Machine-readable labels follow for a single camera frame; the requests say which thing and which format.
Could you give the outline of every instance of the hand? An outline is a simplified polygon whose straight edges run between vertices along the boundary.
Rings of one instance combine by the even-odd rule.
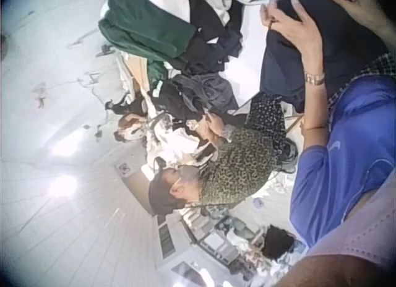
[[[359,24],[367,27],[374,33],[386,28],[389,20],[381,11],[377,0],[333,0]]]
[[[217,135],[209,128],[209,124],[206,119],[201,119],[198,122],[196,132],[203,140],[208,140],[212,144],[214,144],[218,139]]]
[[[224,129],[223,120],[219,116],[209,112],[206,113],[205,120],[207,121],[207,124],[213,133],[220,137]]]
[[[322,36],[315,21],[305,11],[298,0],[291,0],[293,9],[301,21],[294,20],[278,9],[277,0],[270,0],[267,7],[261,6],[261,21],[264,26],[271,25],[296,46],[301,53],[304,69],[310,74],[323,73]]]

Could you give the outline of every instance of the bracelet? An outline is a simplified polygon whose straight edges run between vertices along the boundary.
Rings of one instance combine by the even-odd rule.
[[[304,71],[304,79],[305,79],[305,82],[309,85],[319,86],[324,83],[324,74],[312,75],[312,74]]]

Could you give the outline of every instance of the green garment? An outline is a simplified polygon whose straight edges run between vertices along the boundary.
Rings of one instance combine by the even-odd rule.
[[[147,77],[150,89],[155,89],[159,81],[168,80],[168,70],[160,61],[147,61]]]
[[[132,55],[157,61],[177,58],[196,32],[149,0],[108,0],[108,5],[99,29],[114,47]]]

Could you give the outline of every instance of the ceiling light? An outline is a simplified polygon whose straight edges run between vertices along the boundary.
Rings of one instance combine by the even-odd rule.
[[[201,275],[207,287],[215,287],[215,282],[206,268],[201,268],[199,274]]]
[[[223,287],[233,287],[229,281],[224,281]]]
[[[69,157],[77,151],[82,139],[82,129],[79,129],[58,142],[52,149],[53,155]]]
[[[60,176],[56,178],[48,188],[48,194],[52,197],[71,196],[77,189],[77,181],[72,176]]]
[[[154,179],[155,174],[149,165],[142,165],[141,170],[149,181]]]

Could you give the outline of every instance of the white face mask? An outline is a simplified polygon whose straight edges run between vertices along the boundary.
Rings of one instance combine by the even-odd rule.
[[[199,177],[199,168],[192,165],[180,167],[180,179],[184,182],[191,182]]]

